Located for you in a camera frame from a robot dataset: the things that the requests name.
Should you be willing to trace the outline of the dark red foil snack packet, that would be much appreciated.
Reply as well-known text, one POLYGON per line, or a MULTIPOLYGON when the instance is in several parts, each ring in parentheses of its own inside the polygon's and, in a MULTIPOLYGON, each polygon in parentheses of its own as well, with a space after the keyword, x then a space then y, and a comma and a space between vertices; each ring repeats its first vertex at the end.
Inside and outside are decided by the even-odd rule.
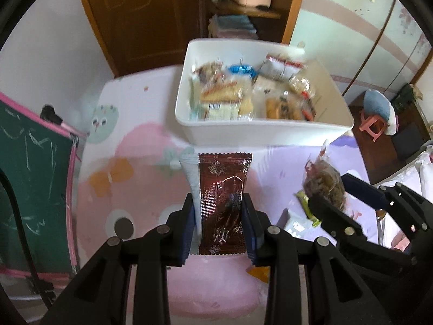
POLYGON ((241 205, 251 153, 189 153, 180 158, 195 209, 198 255, 246 252, 241 205))

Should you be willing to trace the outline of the red white snack bag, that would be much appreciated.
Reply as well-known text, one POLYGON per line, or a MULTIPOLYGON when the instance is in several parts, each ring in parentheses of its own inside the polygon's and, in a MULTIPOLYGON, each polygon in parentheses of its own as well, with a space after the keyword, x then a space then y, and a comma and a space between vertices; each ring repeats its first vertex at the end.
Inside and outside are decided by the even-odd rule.
POLYGON ((289 80, 292 76, 303 70, 303 62, 294 61, 287 57, 267 54, 258 73, 269 79, 277 81, 289 80))

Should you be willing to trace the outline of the folded towels stack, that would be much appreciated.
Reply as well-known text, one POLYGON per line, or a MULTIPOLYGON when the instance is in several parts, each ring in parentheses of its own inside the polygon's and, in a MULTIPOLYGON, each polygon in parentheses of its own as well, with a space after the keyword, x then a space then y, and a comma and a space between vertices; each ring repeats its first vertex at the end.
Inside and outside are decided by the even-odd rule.
POLYGON ((213 15, 208 37, 258 40, 257 30, 246 15, 213 15))

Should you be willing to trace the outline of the pink plastic stool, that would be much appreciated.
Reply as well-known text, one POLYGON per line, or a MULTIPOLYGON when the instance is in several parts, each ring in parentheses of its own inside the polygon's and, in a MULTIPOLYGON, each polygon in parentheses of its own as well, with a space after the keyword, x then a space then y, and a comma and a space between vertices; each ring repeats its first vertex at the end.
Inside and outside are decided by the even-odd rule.
POLYGON ((386 122, 379 115, 366 115, 364 110, 360 112, 360 126, 361 132, 367 133, 373 142, 376 142, 378 138, 385 132, 387 128, 386 122))

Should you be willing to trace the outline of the green chalkboard pink frame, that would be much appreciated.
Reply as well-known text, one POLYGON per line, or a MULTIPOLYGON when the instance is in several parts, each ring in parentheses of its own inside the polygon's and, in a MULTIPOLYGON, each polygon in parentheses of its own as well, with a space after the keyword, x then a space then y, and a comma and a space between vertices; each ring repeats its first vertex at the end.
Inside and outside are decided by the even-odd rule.
POLYGON ((78 269, 73 173, 78 137, 1 96, 1 169, 12 185, 41 279, 67 281, 78 269))

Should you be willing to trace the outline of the orange white oats packet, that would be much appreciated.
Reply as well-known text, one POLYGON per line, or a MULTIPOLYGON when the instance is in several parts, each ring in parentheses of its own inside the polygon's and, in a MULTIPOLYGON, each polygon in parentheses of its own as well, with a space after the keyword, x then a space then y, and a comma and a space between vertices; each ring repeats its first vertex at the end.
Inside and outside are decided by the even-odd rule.
POLYGON ((309 233, 315 230, 316 226, 307 217, 302 217, 288 209, 283 211, 283 229, 294 238, 306 239, 309 233))

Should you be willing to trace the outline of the white plastic storage bin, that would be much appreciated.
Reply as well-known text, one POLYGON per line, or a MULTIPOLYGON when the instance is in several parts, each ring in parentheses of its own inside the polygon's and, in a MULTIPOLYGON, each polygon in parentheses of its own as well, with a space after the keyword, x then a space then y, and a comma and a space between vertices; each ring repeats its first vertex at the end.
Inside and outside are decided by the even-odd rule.
POLYGON ((352 130, 354 125, 345 100, 320 61, 307 60, 301 48, 243 39, 196 39, 188 44, 178 86, 175 118, 190 143, 199 146, 319 146, 352 130), (304 69, 295 75, 304 77, 313 84, 316 88, 315 97, 307 98, 292 92, 289 80, 277 81, 261 76, 258 71, 267 54, 303 62, 304 69), (207 62, 221 62, 225 79, 243 77, 252 82, 254 117, 251 120, 210 121, 198 120, 192 116, 191 81, 198 79, 193 71, 207 62), (251 65, 258 74, 254 79, 234 75, 228 71, 231 65, 251 65), (266 99, 287 95, 309 99, 316 110, 315 120, 267 119, 266 99))

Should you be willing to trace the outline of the pink cartoon table mat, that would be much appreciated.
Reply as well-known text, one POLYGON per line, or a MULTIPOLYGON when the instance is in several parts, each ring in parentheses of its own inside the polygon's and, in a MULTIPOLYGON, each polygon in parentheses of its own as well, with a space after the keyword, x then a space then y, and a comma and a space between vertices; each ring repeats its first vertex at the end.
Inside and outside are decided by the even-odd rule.
MULTIPOLYGON (((132 237, 166 222, 181 209, 190 185, 179 158, 195 151, 175 119, 179 65, 135 73, 107 82, 91 128, 103 130, 98 144, 84 148, 76 210, 78 250, 86 262, 118 222, 132 237)), ((304 166, 318 147, 253 147, 246 193, 256 209, 283 225, 286 213, 302 215, 296 193, 304 166)), ((266 285, 249 275, 240 255, 190 255, 167 272, 173 324, 262 324, 266 285)))

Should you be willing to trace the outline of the clear nut cluster pack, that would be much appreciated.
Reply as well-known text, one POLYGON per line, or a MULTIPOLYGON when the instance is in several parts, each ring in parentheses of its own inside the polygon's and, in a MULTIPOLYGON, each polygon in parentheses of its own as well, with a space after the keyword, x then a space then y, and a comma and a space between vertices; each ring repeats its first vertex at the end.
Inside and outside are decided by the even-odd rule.
POLYGON ((216 84, 225 79, 221 62, 207 62, 193 71, 201 84, 216 84))
POLYGON ((304 166, 303 189, 307 197, 317 194, 338 210, 346 210, 346 190, 340 173, 331 165, 327 145, 323 145, 315 160, 304 166))

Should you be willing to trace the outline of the brown wooden door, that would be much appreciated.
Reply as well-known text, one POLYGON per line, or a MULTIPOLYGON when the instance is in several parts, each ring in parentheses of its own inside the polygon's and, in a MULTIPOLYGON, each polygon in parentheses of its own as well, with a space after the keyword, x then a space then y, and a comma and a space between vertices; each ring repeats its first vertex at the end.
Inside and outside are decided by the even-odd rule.
POLYGON ((116 77, 183 62, 204 35, 204 0, 81 0, 116 77))

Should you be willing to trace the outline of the cream cracker packet red edge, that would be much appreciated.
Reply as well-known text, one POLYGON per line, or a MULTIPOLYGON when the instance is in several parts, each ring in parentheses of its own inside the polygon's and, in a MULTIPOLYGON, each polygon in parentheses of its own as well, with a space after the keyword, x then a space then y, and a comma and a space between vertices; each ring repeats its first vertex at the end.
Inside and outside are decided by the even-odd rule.
POLYGON ((205 105, 206 120, 236 120, 240 103, 208 103, 205 105))

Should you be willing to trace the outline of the blue foil snack packet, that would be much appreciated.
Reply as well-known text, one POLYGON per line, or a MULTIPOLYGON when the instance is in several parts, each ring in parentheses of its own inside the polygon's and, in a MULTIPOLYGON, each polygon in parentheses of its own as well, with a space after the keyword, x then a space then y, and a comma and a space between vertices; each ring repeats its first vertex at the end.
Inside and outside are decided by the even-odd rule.
POLYGON ((234 75, 249 76, 254 79, 257 76, 257 71, 251 65, 231 65, 228 71, 234 75))

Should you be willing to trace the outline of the orange fried snack pack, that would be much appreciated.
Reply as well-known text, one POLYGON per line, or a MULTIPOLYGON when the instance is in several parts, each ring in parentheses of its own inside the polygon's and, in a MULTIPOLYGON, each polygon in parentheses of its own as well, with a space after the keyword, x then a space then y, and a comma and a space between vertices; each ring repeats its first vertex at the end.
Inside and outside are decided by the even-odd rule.
POLYGON ((316 110, 311 101, 295 95, 268 97, 265 102, 269 120, 297 120, 313 122, 316 110))

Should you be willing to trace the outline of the large clear rice cracker pack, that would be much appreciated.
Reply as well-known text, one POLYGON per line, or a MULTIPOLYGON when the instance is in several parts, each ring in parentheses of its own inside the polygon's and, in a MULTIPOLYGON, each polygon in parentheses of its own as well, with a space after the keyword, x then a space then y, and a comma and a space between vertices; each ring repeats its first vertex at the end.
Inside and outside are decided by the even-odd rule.
POLYGON ((198 79, 192 85, 192 116, 205 119, 205 105, 208 103, 240 103, 236 120, 251 120, 254 117, 252 82, 243 77, 225 79, 216 84, 201 84, 198 79))

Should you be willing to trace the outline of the green wrapped candy packet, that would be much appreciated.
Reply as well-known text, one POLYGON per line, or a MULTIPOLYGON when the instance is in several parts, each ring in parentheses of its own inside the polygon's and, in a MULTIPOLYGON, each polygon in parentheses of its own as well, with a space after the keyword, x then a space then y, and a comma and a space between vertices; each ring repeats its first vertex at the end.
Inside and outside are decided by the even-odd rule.
POLYGON ((308 205, 309 198, 308 198, 307 194, 304 191, 300 190, 295 194, 295 196, 298 199, 298 201, 300 202, 306 217, 312 222, 312 226, 314 228, 318 227, 321 224, 321 221, 311 213, 309 205, 308 205))

